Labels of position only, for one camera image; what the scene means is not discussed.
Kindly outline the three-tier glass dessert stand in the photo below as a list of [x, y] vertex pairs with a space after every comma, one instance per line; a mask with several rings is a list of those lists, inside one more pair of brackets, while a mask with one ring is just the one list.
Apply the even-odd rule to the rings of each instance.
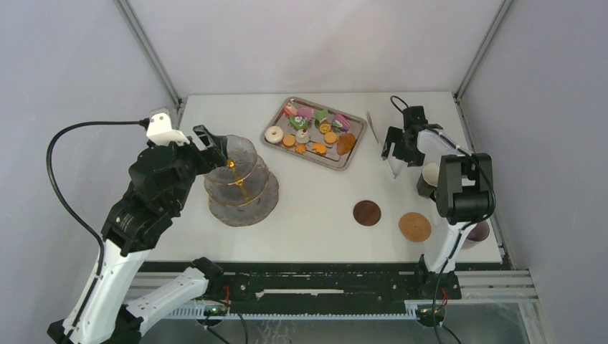
[[279, 182], [249, 139], [228, 135], [227, 156], [225, 166], [204, 175], [209, 210], [227, 226], [252, 226], [277, 206]]

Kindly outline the metal serving tray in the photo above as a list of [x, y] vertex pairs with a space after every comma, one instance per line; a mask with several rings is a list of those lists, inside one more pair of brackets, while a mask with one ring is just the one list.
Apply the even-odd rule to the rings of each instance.
[[[336, 141], [340, 135], [345, 133], [334, 129], [331, 125], [336, 113], [343, 113], [348, 117], [351, 121], [351, 128], [346, 133], [352, 133], [356, 136], [355, 146], [344, 156], [340, 156], [336, 152]], [[268, 143], [264, 138], [264, 133], [270, 126], [280, 126], [283, 129], [284, 136], [289, 134], [295, 136], [297, 130], [290, 125], [290, 116], [303, 116], [310, 120], [307, 129], [310, 133], [310, 141], [304, 145], [296, 143], [291, 148], [286, 148], [282, 141], [278, 144]], [[282, 102], [267, 128], [262, 132], [262, 142], [265, 145], [334, 171], [344, 171], [350, 166], [358, 149], [358, 143], [363, 138], [368, 124], [364, 119], [342, 110], [305, 100], [301, 97], [288, 97]]]

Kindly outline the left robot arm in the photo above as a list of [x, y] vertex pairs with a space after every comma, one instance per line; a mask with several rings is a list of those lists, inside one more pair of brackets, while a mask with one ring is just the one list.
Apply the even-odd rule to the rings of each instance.
[[196, 178], [226, 166], [227, 144], [227, 137], [203, 125], [193, 137], [177, 130], [148, 134], [146, 149], [128, 169], [126, 192], [94, 233], [99, 254], [85, 289], [70, 315], [48, 327], [54, 342], [138, 343], [186, 301], [222, 294], [221, 268], [202, 257], [157, 290], [125, 301], [138, 270], [180, 216]]

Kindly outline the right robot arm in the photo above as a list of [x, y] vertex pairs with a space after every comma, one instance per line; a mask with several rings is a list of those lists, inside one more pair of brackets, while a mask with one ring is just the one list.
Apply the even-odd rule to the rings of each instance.
[[492, 159], [487, 153], [470, 152], [440, 125], [429, 123], [421, 105], [400, 113], [403, 126], [388, 128], [381, 157], [394, 157], [408, 166], [438, 166], [437, 185], [432, 191], [420, 189], [419, 195], [433, 200], [442, 221], [414, 270], [414, 288], [421, 299], [459, 299], [457, 255], [474, 226], [495, 211]]

